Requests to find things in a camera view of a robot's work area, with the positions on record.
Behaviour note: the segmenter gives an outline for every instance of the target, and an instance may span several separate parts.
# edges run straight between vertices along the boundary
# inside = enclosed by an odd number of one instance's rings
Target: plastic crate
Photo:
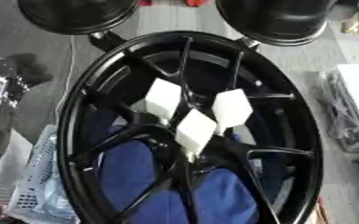
[[[64,219],[49,213],[37,212],[35,206],[44,203],[38,197],[44,193],[44,183],[53,173],[53,153],[56,145],[50,139],[57,132],[55,126],[48,125],[43,130],[37,144],[32,150],[30,162],[23,177],[18,181],[6,213],[14,218],[33,224],[70,224],[75,219]]]

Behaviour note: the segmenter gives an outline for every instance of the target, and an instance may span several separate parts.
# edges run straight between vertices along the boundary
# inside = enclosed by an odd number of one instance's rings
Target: clutter
[[[331,118],[328,134],[347,151],[359,150],[359,65],[321,73],[321,102]]]
[[[75,214],[67,202],[57,170],[56,128],[48,125],[34,146],[6,214],[31,224],[71,224]]]

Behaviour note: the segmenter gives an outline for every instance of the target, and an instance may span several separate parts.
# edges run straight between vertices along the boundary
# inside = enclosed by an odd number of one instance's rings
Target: blue fabric
[[[155,179],[152,154],[134,141],[109,150],[101,166],[101,186],[113,207],[124,209]],[[200,224],[253,224],[257,204],[249,191],[226,170],[209,173],[194,191]],[[172,190],[153,194],[130,217],[130,223],[188,223],[180,196]]]

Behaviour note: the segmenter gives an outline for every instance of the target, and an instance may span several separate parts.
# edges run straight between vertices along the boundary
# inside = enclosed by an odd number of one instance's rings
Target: floor
[[[126,39],[151,32],[193,30],[237,39],[210,2],[187,8],[181,0],[154,0],[153,7],[139,10],[130,20],[115,28]],[[85,37],[76,37],[76,63],[72,82],[102,53]],[[296,47],[261,45],[260,52],[282,69],[299,87],[316,117],[325,151],[324,197],[331,224],[359,224],[359,168],[349,156],[328,139],[324,111],[315,100],[318,73],[341,63],[359,63],[359,33],[343,35],[338,22],[330,22],[315,42]],[[48,123],[64,89],[70,60],[69,37],[51,34],[29,24],[20,15],[15,1],[0,0],[0,56],[30,53],[46,66],[53,79],[34,88],[12,116],[13,127],[32,143]]]

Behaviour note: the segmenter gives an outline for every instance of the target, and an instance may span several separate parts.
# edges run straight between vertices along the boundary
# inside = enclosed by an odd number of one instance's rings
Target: foam cube
[[[207,145],[216,129],[216,122],[202,114],[197,109],[192,109],[179,123],[175,141],[184,147],[188,157],[198,157]]]
[[[218,122],[218,135],[222,135],[228,128],[244,124],[253,113],[246,94],[240,88],[219,93],[212,110]]]
[[[166,80],[156,79],[145,97],[148,113],[170,120],[180,104],[181,87]]]

